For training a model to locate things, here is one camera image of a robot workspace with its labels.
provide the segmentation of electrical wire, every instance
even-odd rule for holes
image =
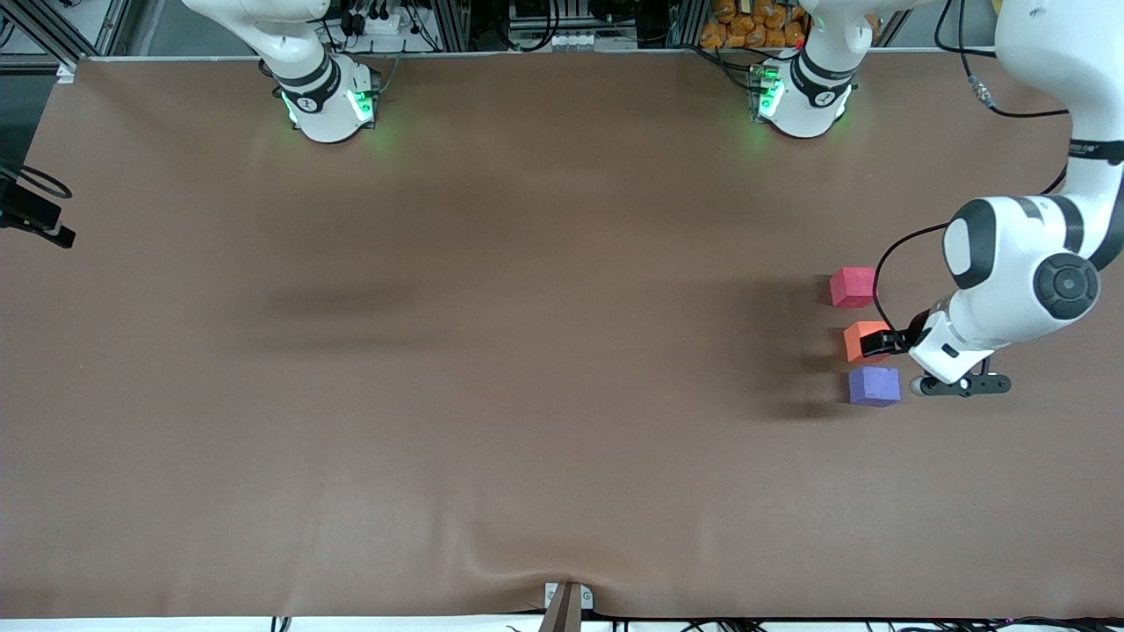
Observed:
[[[727,61],[723,60],[722,56],[718,53],[718,51],[719,51],[718,48],[715,48],[713,55],[710,53],[707,53],[705,48],[701,48],[701,47],[696,46],[694,44],[677,44],[676,48],[685,48],[687,51],[694,51],[697,55],[699,55],[704,60],[706,60],[706,61],[710,62],[711,64],[714,64],[714,65],[718,66],[719,69],[722,69],[722,72],[726,75],[726,79],[728,79],[734,85],[737,85],[742,90],[746,90],[749,92],[763,92],[763,90],[761,88],[758,88],[758,87],[754,87],[754,85],[750,85],[747,83],[743,83],[741,80],[737,79],[736,75],[734,75],[734,71],[737,71],[737,72],[749,72],[750,71],[750,65],[746,65],[746,64],[735,64],[733,62],[727,62]],[[745,51],[750,52],[750,53],[756,53],[759,55],[763,55],[763,56],[767,56],[767,57],[770,57],[770,58],[773,58],[773,60],[780,60],[780,61],[783,61],[783,62],[791,61],[791,60],[796,58],[797,55],[799,55],[799,53],[797,53],[797,55],[791,55],[789,57],[779,57],[779,56],[770,55],[769,53],[765,53],[764,51],[759,51],[756,48],[745,48]]]
[[[1066,180],[1066,171],[1067,166],[1061,168],[1061,173],[1058,174],[1058,178],[1054,178],[1054,181],[1051,182],[1050,186],[1043,189],[1042,192],[1039,195],[1044,196],[1046,193],[1052,193],[1053,190],[1057,189],[1058,186],[1061,184],[1063,180]]]
[[[510,19],[508,18],[507,20],[505,20],[504,19],[504,15],[500,11],[500,9],[502,8],[504,4],[505,4],[505,0],[496,0],[496,4],[492,8],[492,11],[495,13],[492,16],[492,20],[493,20],[493,25],[492,26],[493,26],[493,29],[496,30],[496,37],[498,37],[499,40],[504,43],[504,46],[507,46],[507,48],[510,49],[510,51],[518,51],[520,53],[534,53],[535,51],[540,51],[540,49],[544,48],[547,44],[550,44],[554,39],[554,36],[558,35],[558,33],[559,33],[559,27],[562,26],[562,9],[559,6],[559,1],[558,0],[551,0],[551,4],[550,6],[554,9],[554,26],[551,27],[551,12],[550,12],[550,9],[547,9],[547,11],[546,11],[546,30],[543,33],[543,38],[538,42],[538,44],[535,44],[531,48],[524,48],[520,44],[516,44],[516,43],[511,42],[511,39],[507,35],[504,34],[504,27],[502,27],[502,25],[505,24],[505,21],[507,21],[508,24],[510,24]]]
[[[405,2],[402,2],[402,8],[405,8],[407,15],[409,15],[410,21],[413,21],[414,25],[418,27],[418,35],[422,36],[422,39],[425,40],[425,43],[428,44],[430,48],[433,48],[434,53],[439,53],[441,47],[437,46],[437,38],[435,38],[433,34],[429,33],[429,29],[425,25],[425,20],[423,20],[420,17],[420,12],[418,11],[417,4],[414,3],[414,0],[406,0]]]
[[[387,90],[390,90],[390,82],[395,80],[395,73],[398,72],[398,63],[402,61],[402,53],[406,52],[406,39],[402,38],[402,49],[395,55],[395,65],[390,66],[390,74],[387,75],[387,82],[379,85],[379,91],[375,92],[379,96],[386,94]]]
[[[995,57],[996,55],[995,53],[989,53],[987,51],[972,51],[969,48],[964,48],[964,7],[967,0],[959,0],[959,1],[960,1],[960,11],[957,25],[957,44],[959,45],[959,47],[950,48],[948,46],[944,46],[940,40],[941,27],[944,25],[944,18],[948,16],[949,9],[952,7],[952,0],[946,0],[946,2],[944,3],[944,10],[941,11],[941,18],[936,21],[936,30],[933,31],[933,40],[936,43],[937,46],[941,47],[941,49],[960,54],[960,64],[964,69],[964,76],[968,78],[968,83],[971,84],[972,92],[975,92],[976,94],[976,99],[981,103],[984,103],[984,106],[987,109],[1006,118],[1042,118],[1048,116],[1061,116],[1069,114],[1069,110],[1064,109],[1046,110],[1040,112],[1009,112],[1007,110],[1001,109],[999,106],[995,105],[995,100],[991,99],[991,93],[988,91],[987,87],[984,85],[984,82],[980,81],[980,79],[976,76],[976,73],[972,72],[971,65],[969,65],[968,63],[968,55],[976,54],[986,57]]]
[[[764,90],[762,88],[754,88],[753,85],[750,85],[749,83],[743,83],[742,81],[740,81],[737,79],[737,76],[734,74],[734,72],[732,70],[729,70],[729,67],[726,65],[726,63],[722,61],[722,57],[718,55],[718,49],[717,48],[714,49],[714,56],[715,56],[715,58],[718,60],[718,67],[722,69],[722,72],[726,75],[726,79],[728,79],[731,83],[733,83],[734,85],[737,85],[738,88],[741,88],[742,90],[745,90],[746,92],[759,92],[759,93],[760,92],[764,92]]]
[[[957,48],[953,48],[953,47],[949,46],[948,44],[945,44],[944,42],[941,42],[941,30],[944,28],[944,20],[945,20],[945,18],[949,17],[949,10],[951,10],[951,9],[952,9],[952,0],[948,0],[944,3],[944,10],[941,11],[941,17],[937,18],[937,20],[936,20],[936,28],[933,29],[933,44],[936,44],[937,48],[940,48],[940,49],[942,49],[942,51],[944,51],[946,53],[960,53],[960,54],[963,54],[963,55],[979,55],[980,57],[992,57],[994,58],[995,57],[995,53],[991,52],[991,51],[977,51],[975,48],[964,48],[963,36],[961,36],[959,46]]]
[[[901,237],[900,240],[894,242],[890,245],[890,247],[886,249],[886,252],[882,253],[882,256],[880,256],[878,259],[878,265],[874,267],[874,282],[873,282],[874,309],[878,310],[878,315],[882,318],[882,322],[886,323],[886,326],[889,327],[890,333],[894,334],[894,342],[897,345],[896,353],[904,353],[906,350],[908,350],[908,346],[905,343],[905,338],[901,337],[901,332],[899,332],[898,328],[894,326],[894,323],[886,315],[886,310],[882,309],[882,301],[879,300],[879,298],[878,298],[878,280],[879,280],[879,278],[882,274],[882,265],[886,263],[886,260],[890,256],[890,254],[895,250],[897,250],[898,246],[900,246],[901,244],[904,244],[904,243],[906,243],[909,240],[913,240],[915,237],[919,237],[922,235],[927,235],[928,233],[934,233],[936,231],[943,231],[944,228],[948,228],[948,227],[949,227],[949,223],[948,222],[943,222],[941,224],[934,224],[932,226],[928,226],[927,228],[922,228],[921,231],[914,231],[913,233],[909,233],[905,237]]]
[[[70,190],[70,187],[63,184],[62,181],[54,175],[39,171],[34,166],[28,166],[26,164],[16,166],[11,163],[0,163],[0,173],[10,178],[12,182],[22,177],[28,184],[58,199],[69,200],[74,197],[74,192]]]
[[[1066,180],[1066,172],[1067,172],[1067,168],[1062,166],[1061,168],[1061,172],[1058,174],[1057,178],[1053,179],[1053,182],[1051,182],[1050,186],[1048,186],[1045,189],[1043,189],[1042,192],[1039,193],[1039,195],[1040,196],[1044,196],[1046,193],[1053,192],[1053,190],[1057,189],[1058,186],[1061,184],[1063,180]],[[890,244],[890,247],[886,249],[886,252],[882,253],[882,256],[880,256],[878,259],[878,264],[874,267],[874,281],[873,281],[874,309],[878,310],[878,315],[882,318],[882,322],[886,323],[886,326],[890,329],[890,333],[894,335],[894,342],[897,345],[897,351],[896,352],[891,352],[891,353],[904,353],[904,352],[908,351],[909,346],[905,343],[905,338],[901,336],[901,332],[897,327],[894,326],[894,322],[891,322],[890,318],[886,315],[886,310],[882,309],[882,301],[878,298],[878,281],[881,278],[882,264],[886,263],[886,260],[890,256],[890,253],[892,253],[895,250],[897,250],[898,246],[900,246],[901,244],[904,244],[904,243],[906,243],[906,242],[908,242],[908,241],[910,241],[910,240],[913,240],[915,237],[919,237],[922,235],[927,235],[928,233],[934,233],[936,231],[942,231],[942,229],[948,228],[948,227],[949,227],[949,223],[944,222],[944,223],[941,223],[941,224],[934,224],[934,225],[928,226],[926,228],[922,228],[921,231],[914,231],[913,233],[909,233],[905,237],[901,237],[900,240],[898,240],[898,241],[894,242],[892,244]],[[964,629],[944,628],[943,625],[941,625],[940,622],[934,622],[934,624],[936,624],[939,628],[942,628],[943,630],[948,630],[949,632],[995,632],[995,631],[999,630],[999,628],[990,628],[989,626],[989,628],[986,628],[986,629],[982,629],[982,630],[971,629],[970,631],[968,631],[968,630],[964,630]],[[917,632],[917,630],[918,629],[903,628],[901,630],[898,630],[897,632],[907,632],[907,631],[908,632]]]
[[[327,18],[320,18],[320,24],[324,25],[324,34],[328,36],[328,42],[332,43],[332,52],[342,53],[343,48],[339,47],[339,44],[336,44],[336,38],[332,35],[332,28],[328,27]]]

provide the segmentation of purple block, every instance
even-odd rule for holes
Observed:
[[[859,367],[851,371],[851,404],[879,408],[901,401],[898,370],[889,367]]]

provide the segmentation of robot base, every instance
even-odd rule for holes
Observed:
[[[846,109],[851,88],[835,98],[827,107],[813,107],[808,98],[792,85],[794,62],[789,60],[767,60],[750,73],[750,85],[762,88],[762,92],[750,93],[750,110],[754,119],[768,123],[778,132],[795,138],[814,138],[827,132]]]
[[[379,109],[380,75],[344,55],[332,55],[339,64],[339,88],[318,112],[306,112],[283,98],[293,129],[300,129],[317,143],[338,143],[363,128],[374,128]]]

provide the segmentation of foam cube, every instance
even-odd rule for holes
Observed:
[[[889,367],[859,367],[851,371],[851,404],[885,408],[901,401],[898,370]]]
[[[867,307],[874,300],[873,268],[840,268],[828,283],[835,307]]]
[[[846,361],[858,362],[860,364],[873,364],[885,360],[885,353],[872,355],[870,358],[862,356],[862,336],[882,331],[888,332],[890,331],[890,327],[881,320],[859,320],[858,323],[843,329],[843,344],[846,346]]]

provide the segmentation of black bracket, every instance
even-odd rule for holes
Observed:
[[[74,231],[58,220],[62,209],[10,179],[0,177],[0,228],[17,228],[69,249]]]
[[[933,376],[925,373],[909,382],[909,390],[915,395],[1001,395],[1010,391],[1010,378],[1003,373],[991,372],[991,359],[987,358],[980,364],[980,372],[968,372],[957,383],[946,385]]]

